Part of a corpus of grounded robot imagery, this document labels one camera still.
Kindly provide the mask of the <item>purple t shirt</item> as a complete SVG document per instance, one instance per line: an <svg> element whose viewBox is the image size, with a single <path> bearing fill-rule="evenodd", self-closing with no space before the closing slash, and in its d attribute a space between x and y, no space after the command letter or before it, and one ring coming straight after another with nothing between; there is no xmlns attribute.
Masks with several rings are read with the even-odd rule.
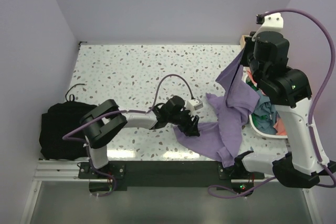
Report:
<svg viewBox="0 0 336 224"><path fill-rule="evenodd" d="M177 127L174 133L177 141L189 150L221 162L224 167L234 164L242 143L242 126L254 111L259 95L242 80L243 66L240 64L243 52L219 74L216 82L225 94L218 97L206 93L217 122L199 123L200 136L185 136Z"/></svg>

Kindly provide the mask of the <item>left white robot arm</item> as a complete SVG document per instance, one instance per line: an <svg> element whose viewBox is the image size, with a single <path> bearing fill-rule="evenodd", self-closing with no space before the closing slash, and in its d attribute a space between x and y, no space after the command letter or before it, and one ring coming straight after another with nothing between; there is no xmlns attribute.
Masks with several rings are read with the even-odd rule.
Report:
<svg viewBox="0 0 336 224"><path fill-rule="evenodd" d="M107 144L124 128L157 130L166 127L167 124L173 124L185 136L200 136L200 117L193 112L202 107L203 103L199 99L184 101L176 95L165 103L155 105L150 112L122 111L115 100L105 101L80 119L80 125L86 126L83 132L89 143L91 173L97 178L108 174Z"/></svg>

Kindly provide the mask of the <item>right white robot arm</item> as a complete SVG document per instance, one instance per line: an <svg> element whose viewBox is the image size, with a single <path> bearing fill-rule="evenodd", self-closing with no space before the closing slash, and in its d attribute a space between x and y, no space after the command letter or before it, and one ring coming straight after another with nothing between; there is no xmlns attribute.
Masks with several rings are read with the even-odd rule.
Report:
<svg viewBox="0 0 336 224"><path fill-rule="evenodd" d="M246 178L252 172L274 175L284 186L312 188L335 172L335 162L323 151L317 133L311 134L309 116L312 92L308 77L287 66L289 41L276 31L262 31L246 38L241 65L249 67L257 88L269 97L283 121L290 145L285 155L246 151L235 158L234 173Z"/></svg>

